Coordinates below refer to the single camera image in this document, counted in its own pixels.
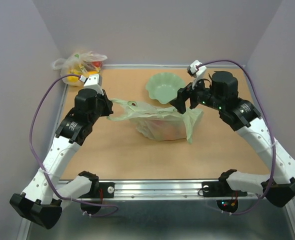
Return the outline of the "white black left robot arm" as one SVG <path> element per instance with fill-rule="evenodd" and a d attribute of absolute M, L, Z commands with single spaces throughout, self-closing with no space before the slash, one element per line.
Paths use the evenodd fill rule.
<path fill-rule="evenodd" d="M 99 177 L 88 171 L 79 173 L 60 190 L 56 189 L 56 185 L 70 160 L 91 134 L 95 122 L 113 113 L 112 106 L 103 89 L 83 88 L 77 93 L 74 107 L 57 128 L 42 166 L 28 186 L 21 193 L 13 194 L 9 200 L 22 218 L 51 229 L 60 219 L 63 209 L 74 199 L 103 197 Z"/>

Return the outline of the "green avocado print plastic bag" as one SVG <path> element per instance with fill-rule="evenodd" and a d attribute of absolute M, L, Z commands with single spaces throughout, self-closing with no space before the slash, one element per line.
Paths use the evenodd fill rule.
<path fill-rule="evenodd" d="M 107 117 L 110 121 L 130 121 L 144 137 L 158 142 L 185 139 L 193 142 L 193 133 L 204 115 L 202 109 L 187 109 L 181 114 L 173 106 L 158 107 L 142 101 L 111 100 L 123 108 L 123 113 Z"/>

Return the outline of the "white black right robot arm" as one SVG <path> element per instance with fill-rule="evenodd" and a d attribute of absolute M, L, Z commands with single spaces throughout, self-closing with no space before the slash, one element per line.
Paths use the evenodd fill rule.
<path fill-rule="evenodd" d="M 228 71 L 215 71 L 210 86 L 200 78 L 177 91 L 170 104 L 181 114 L 186 109 L 204 105 L 215 109 L 220 119 L 229 125 L 270 168 L 268 175 L 242 173 L 236 169 L 223 172 L 218 180 L 204 190 L 205 197 L 225 197 L 235 192 L 253 193 L 265 197 L 276 207 L 284 207 L 295 196 L 295 160 L 271 136 L 263 117 L 248 100 L 238 96 L 238 80 Z"/>

